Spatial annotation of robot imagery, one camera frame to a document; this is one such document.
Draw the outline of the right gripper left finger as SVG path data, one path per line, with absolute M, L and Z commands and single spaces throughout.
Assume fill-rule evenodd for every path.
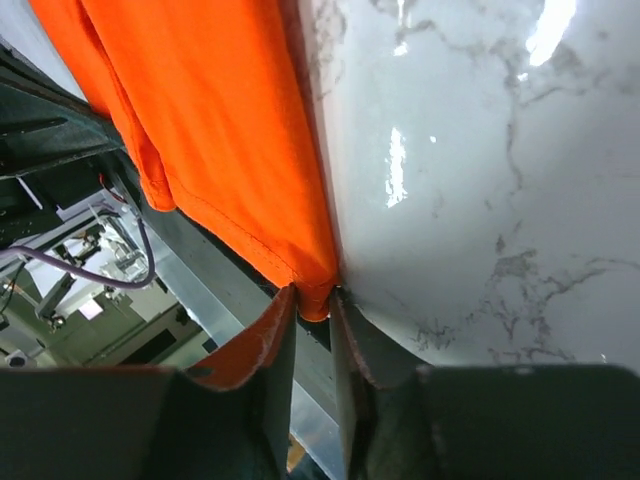
M 213 392 L 216 479 L 286 477 L 297 291 L 282 288 L 261 316 L 186 370 Z

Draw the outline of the orange t-shirt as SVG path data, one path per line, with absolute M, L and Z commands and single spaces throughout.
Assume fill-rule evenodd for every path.
M 323 320 L 338 282 L 285 1 L 36 1 L 156 210 L 180 210 Z

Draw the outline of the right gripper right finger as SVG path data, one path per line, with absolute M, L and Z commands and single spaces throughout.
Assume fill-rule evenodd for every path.
M 346 475 L 401 479 L 411 466 L 403 445 L 415 434 L 402 423 L 415 413 L 421 360 L 367 320 L 339 288 L 329 299 L 331 352 Z

